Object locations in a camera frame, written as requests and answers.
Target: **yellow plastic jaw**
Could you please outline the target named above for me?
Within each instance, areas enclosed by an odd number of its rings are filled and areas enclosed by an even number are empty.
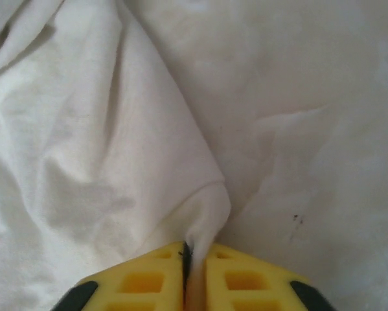
[[[54,311],[182,311],[183,243],[82,279]],[[204,262],[207,311],[334,311],[308,280],[223,245]]]

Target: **wrinkled cloth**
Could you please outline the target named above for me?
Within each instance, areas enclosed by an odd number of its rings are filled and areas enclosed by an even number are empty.
[[[215,236],[388,311],[388,0],[0,1],[0,310]]]
[[[60,4],[27,1],[0,41],[0,310],[50,310],[141,247],[206,249],[230,209],[183,96],[124,4]]]

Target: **yellow clamp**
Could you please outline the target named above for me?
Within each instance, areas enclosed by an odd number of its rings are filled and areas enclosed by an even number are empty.
[[[82,279],[52,311],[182,311],[183,243]],[[220,244],[204,262],[207,311],[336,311],[304,277]]]

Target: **fabric fold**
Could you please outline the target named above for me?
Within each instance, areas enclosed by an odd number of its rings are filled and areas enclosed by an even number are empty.
[[[230,209],[184,98],[124,3],[35,2],[0,50],[0,178],[16,182],[0,183],[0,310],[50,309],[143,245],[190,237],[206,249]]]

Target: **black edge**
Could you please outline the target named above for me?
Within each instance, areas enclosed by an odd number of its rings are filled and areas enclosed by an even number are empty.
[[[189,273],[191,270],[192,264],[192,250],[189,248],[186,242],[183,243],[182,253],[179,253],[182,256],[182,274],[183,274],[183,302],[185,304],[185,293],[187,291],[187,284],[189,279]]]
[[[299,281],[292,281],[290,285],[308,311],[336,311],[316,288]]]
[[[89,281],[73,287],[58,301],[51,311],[81,311],[97,288],[98,284],[95,281]]]

